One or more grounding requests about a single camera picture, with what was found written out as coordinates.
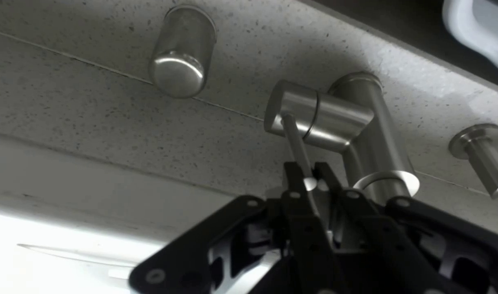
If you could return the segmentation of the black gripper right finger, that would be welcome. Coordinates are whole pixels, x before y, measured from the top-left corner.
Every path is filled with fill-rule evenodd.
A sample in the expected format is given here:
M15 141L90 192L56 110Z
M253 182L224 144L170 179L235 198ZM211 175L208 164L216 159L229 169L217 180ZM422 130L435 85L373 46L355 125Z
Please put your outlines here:
M394 177L373 198L345 188L327 164L314 175L360 294L498 294L498 234L410 198Z

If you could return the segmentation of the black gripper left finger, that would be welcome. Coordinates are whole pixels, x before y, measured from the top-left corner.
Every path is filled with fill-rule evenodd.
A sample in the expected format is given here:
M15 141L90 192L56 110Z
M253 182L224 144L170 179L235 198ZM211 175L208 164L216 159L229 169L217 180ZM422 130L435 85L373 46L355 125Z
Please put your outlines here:
M273 200L239 196L139 263L139 294L226 294L273 250L281 259L250 294L338 294L337 265L304 172L284 165L286 192Z

